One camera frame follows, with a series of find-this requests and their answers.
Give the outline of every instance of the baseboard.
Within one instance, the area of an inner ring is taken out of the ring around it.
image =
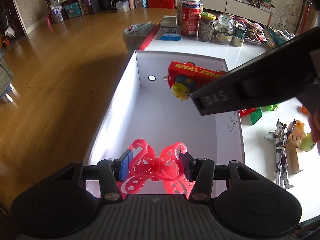
[[[31,32],[33,32],[36,28],[38,28],[41,24],[45,23],[46,18],[43,17],[41,18],[39,21],[37,21],[36,23],[34,23],[33,25],[31,25],[29,28],[27,28],[27,34],[30,34]]]

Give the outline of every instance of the white cabinet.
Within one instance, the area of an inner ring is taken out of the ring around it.
[[[268,25],[270,13],[238,1],[227,0],[226,13],[237,15],[254,22]]]
[[[204,8],[219,12],[225,12],[227,0],[202,0]]]

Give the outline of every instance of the blue can lid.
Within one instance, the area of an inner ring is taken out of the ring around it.
[[[187,7],[187,8],[194,8],[194,9],[200,8],[200,4],[197,2],[183,2],[182,6]]]

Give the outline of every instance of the blue package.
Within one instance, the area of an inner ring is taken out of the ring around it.
[[[162,36],[161,41],[181,41],[179,28],[161,26]]]

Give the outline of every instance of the door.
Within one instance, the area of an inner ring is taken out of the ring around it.
[[[3,25],[6,24],[6,18],[10,27],[15,31],[15,39],[25,35],[13,0],[0,0],[1,32],[3,32]]]

